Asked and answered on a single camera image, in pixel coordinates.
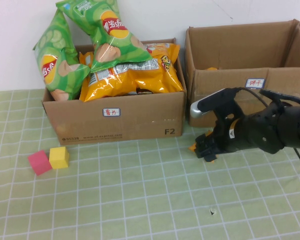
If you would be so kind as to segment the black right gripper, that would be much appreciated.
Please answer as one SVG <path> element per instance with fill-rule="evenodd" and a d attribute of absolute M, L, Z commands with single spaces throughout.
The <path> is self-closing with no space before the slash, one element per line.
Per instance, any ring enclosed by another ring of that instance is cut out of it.
<path fill-rule="evenodd" d="M 247 115 L 242 114 L 229 119 L 217 115 L 213 132 L 204 133 L 195 139 L 197 157 L 206 162 L 213 162 L 218 158 L 215 153 L 234 153 L 249 149 L 249 141 L 243 128 L 243 120 L 246 117 Z"/>

